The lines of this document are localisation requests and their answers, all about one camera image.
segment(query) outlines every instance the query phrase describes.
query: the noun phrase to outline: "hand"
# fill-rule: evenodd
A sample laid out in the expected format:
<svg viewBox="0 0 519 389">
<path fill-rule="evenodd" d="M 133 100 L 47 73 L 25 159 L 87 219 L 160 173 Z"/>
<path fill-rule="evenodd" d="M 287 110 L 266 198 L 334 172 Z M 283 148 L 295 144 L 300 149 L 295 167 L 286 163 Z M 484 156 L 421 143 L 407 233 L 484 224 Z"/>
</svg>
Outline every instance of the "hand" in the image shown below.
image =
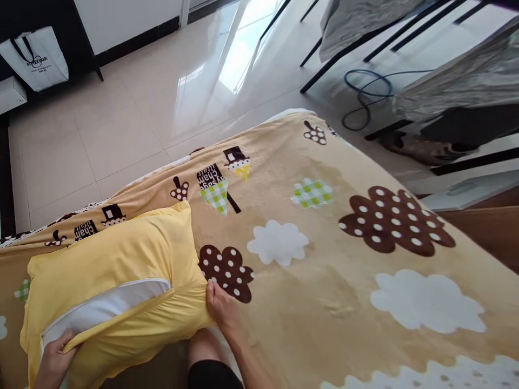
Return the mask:
<svg viewBox="0 0 519 389">
<path fill-rule="evenodd" d="M 73 337 L 72 330 L 66 330 L 58 339 L 47 344 L 43 351 L 42 362 L 39 365 L 34 389 L 59 388 L 79 349 L 78 346 L 74 347 L 67 354 L 63 353 L 63 348 Z"/>
<path fill-rule="evenodd" d="M 207 309 L 224 336 L 241 331 L 238 302 L 217 283 L 207 281 L 205 290 Z"/>
</svg>

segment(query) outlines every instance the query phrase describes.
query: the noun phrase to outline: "tiled floor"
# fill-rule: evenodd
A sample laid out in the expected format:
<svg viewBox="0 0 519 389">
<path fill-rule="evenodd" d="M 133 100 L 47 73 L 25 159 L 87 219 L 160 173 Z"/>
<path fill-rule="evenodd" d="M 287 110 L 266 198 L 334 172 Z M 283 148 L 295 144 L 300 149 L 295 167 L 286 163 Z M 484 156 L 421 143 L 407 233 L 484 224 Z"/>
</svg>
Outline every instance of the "tiled floor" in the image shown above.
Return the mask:
<svg viewBox="0 0 519 389">
<path fill-rule="evenodd" d="M 316 111 L 402 181 L 427 175 L 412 160 L 363 139 L 366 132 L 396 120 L 389 103 L 374 108 L 373 121 L 362 134 L 340 124 L 345 112 L 358 107 L 342 75 L 365 68 L 360 59 L 394 29 L 344 57 L 301 95 L 299 88 L 321 66 L 317 55 L 304 68 L 299 63 L 321 35 L 326 2 L 319 2 L 304 23 L 299 19 L 311 0 L 292 2 L 258 44 L 280 3 L 242 0 L 227 5 L 105 66 L 104 82 L 93 73 L 67 93 L 16 112 L 9 136 L 18 232 L 107 198 L 143 174 L 288 108 Z M 481 27 L 465 26 L 469 31 Z M 437 50 L 419 55 L 423 43 L 417 41 L 400 55 L 380 55 L 372 68 L 386 73 L 424 69 L 455 56 L 449 57 L 444 48 L 441 60 Z M 409 82 L 409 77 L 396 80 Z"/>
</svg>

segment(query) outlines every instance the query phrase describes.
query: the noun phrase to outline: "beige fleece blanket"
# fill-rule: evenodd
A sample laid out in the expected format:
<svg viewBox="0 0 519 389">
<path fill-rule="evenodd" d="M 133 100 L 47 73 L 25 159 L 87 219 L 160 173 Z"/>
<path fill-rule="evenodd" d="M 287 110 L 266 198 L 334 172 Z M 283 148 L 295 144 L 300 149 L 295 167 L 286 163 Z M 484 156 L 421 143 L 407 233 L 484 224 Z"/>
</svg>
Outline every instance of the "beige fleece blanket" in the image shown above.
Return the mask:
<svg viewBox="0 0 519 389">
<path fill-rule="evenodd" d="M 19 333 L 29 259 L 184 199 L 201 270 L 242 302 L 278 387 L 519 387 L 519 278 L 305 112 L 3 239 L 2 389 L 27 385 Z M 150 362 L 145 381 L 121 382 L 182 387 L 185 369 L 172 365 L 183 351 Z"/>
</svg>

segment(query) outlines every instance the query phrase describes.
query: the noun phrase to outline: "white box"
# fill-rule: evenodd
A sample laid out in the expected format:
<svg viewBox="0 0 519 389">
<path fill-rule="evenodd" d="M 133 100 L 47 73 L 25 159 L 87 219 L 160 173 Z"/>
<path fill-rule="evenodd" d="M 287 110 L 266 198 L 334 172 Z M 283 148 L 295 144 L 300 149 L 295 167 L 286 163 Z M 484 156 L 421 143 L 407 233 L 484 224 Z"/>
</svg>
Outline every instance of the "white box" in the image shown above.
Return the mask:
<svg viewBox="0 0 519 389">
<path fill-rule="evenodd" d="M 0 81 L 0 115 L 27 102 L 25 89 L 14 77 Z"/>
<path fill-rule="evenodd" d="M 519 185 L 519 170 L 470 178 L 421 202 L 433 211 L 461 211 Z"/>
</svg>

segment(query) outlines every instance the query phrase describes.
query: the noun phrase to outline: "pillow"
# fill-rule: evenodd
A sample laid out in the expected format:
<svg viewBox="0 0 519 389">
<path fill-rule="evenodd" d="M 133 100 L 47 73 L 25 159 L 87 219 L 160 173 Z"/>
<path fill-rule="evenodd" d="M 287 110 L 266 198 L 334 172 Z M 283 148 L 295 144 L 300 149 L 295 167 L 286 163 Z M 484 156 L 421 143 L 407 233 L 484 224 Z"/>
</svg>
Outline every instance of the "pillow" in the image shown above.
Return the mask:
<svg viewBox="0 0 519 389">
<path fill-rule="evenodd" d="M 20 342 L 30 387 L 45 345 L 68 328 L 78 335 L 65 351 L 84 343 L 66 377 L 73 389 L 98 388 L 211 325 L 186 201 L 35 256 L 28 273 Z"/>
</svg>

